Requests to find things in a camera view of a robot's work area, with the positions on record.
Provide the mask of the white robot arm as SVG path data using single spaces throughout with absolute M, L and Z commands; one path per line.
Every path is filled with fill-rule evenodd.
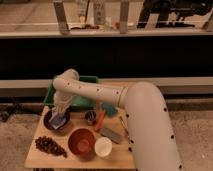
M 183 171 L 165 99 L 157 86 L 136 82 L 130 86 L 88 83 L 74 69 L 53 79 L 54 106 L 66 110 L 72 95 L 123 108 L 126 113 L 134 165 L 137 171 Z

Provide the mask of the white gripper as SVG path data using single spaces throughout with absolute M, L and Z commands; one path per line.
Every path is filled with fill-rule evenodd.
M 56 99 L 54 101 L 53 114 L 55 116 L 63 115 L 66 112 L 66 110 L 69 108 L 69 106 L 70 106 L 69 100 L 58 100 L 58 99 Z

